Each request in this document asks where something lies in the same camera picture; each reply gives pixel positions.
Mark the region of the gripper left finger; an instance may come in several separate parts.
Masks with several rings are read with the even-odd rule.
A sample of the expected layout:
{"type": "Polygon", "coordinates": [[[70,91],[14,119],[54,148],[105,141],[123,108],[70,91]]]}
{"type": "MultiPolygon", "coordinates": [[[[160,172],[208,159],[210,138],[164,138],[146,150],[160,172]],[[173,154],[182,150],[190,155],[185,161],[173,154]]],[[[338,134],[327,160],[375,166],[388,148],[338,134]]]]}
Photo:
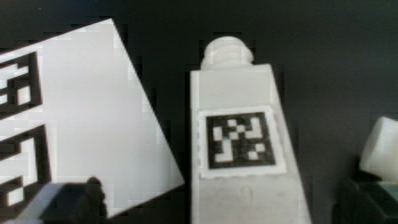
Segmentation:
{"type": "Polygon", "coordinates": [[[23,209],[16,224],[107,224],[102,182],[48,184],[23,209]]]}

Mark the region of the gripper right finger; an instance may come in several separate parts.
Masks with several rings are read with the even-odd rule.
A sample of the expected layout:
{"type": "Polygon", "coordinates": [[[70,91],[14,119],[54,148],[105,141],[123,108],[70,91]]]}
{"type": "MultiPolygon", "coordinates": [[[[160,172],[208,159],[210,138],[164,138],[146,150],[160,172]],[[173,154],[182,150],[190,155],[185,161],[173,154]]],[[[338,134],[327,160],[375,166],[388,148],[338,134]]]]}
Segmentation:
{"type": "Polygon", "coordinates": [[[398,183],[361,170],[340,184],[334,224],[398,224],[398,183]]]}

